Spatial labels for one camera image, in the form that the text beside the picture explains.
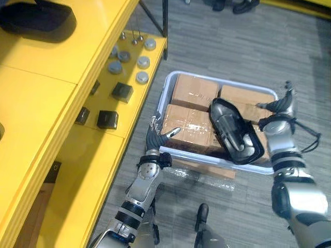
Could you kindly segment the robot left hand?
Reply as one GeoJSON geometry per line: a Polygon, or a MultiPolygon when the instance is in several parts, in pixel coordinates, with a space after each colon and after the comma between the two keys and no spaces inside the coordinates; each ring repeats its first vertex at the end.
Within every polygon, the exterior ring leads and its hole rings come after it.
{"type": "Polygon", "coordinates": [[[166,132],[165,134],[161,134],[161,127],[161,117],[160,114],[157,112],[151,117],[148,125],[148,131],[145,139],[146,151],[159,151],[161,146],[163,146],[167,141],[169,141],[173,136],[177,135],[181,131],[180,127],[176,127],[171,131],[166,132]]]}

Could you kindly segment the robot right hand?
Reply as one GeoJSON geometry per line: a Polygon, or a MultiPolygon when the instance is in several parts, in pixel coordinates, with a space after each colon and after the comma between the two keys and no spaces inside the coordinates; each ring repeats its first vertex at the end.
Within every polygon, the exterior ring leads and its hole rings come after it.
{"type": "Polygon", "coordinates": [[[296,117],[297,98],[296,91],[291,81],[286,81],[285,89],[287,91],[282,99],[278,99],[270,103],[257,103],[256,106],[260,109],[266,109],[275,114],[285,114],[290,117],[296,117]]]}

